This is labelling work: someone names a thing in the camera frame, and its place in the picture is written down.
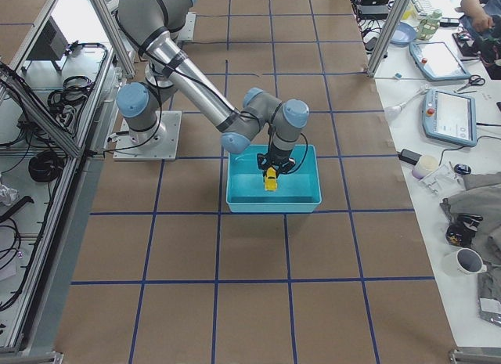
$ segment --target person's hand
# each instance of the person's hand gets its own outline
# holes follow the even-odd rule
[[[471,26],[473,26],[477,32],[481,33],[493,27],[494,21],[487,13],[481,13],[472,18]]]

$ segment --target white cup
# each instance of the white cup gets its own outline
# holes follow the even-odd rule
[[[438,160],[431,155],[422,155],[413,168],[413,176],[422,179],[438,168]]]
[[[442,269],[449,276],[461,276],[486,272],[487,266],[477,252],[469,248],[460,248],[443,257]]]

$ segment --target plate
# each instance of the plate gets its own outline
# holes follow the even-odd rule
[[[393,45],[408,45],[411,41],[416,39],[416,31],[414,27],[410,26],[405,22],[401,22],[398,24],[395,32],[393,33],[393,37],[391,37],[390,42]]]

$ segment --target white table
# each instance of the white table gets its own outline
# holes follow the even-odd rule
[[[456,52],[452,39],[453,29],[439,29],[431,41],[445,41]],[[496,102],[501,100],[501,81],[492,81],[479,61],[465,63],[472,74],[485,77],[487,83],[470,94],[476,99],[477,122],[501,124],[501,111]],[[393,78],[396,73],[401,80]],[[435,88],[453,91],[464,85],[463,81],[454,83],[430,83],[417,69],[409,54],[409,49],[390,45],[388,58],[376,73],[377,89],[383,106],[393,106],[405,102],[425,83]],[[390,122],[390,130],[397,150],[408,149],[421,154],[429,154],[437,159],[446,148],[457,147],[454,144],[429,139],[424,135],[421,125],[421,104],[423,98],[413,100]],[[494,135],[501,138],[501,128],[478,127],[478,136]],[[501,171],[501,141],[481,139],[474,148],[445,152],[443,164],[468,164],[474,174],[487,174]],[[409,189],[416,216],[420,224],[428,256],[442,296],[452,334],[459,347],[501,347],[501,328],[480,319],[478,316],[477,277],[462,276],[452,278],[441,268],[441,259],[457,247],[445,240],[445,231],[449,225],[439,203],[445,196],[458,193],[460,185],[447,187],[433,194],[411,174],[412,166],[402,162],[402,170]]]

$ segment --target yellow object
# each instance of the yellow object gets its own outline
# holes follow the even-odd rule
[[[265,190],[275,192],[276,189],[279,187],[278,183],[276,182],[276,169],[273,167],[268,168],[266,170],[264,179],[265,179]]]

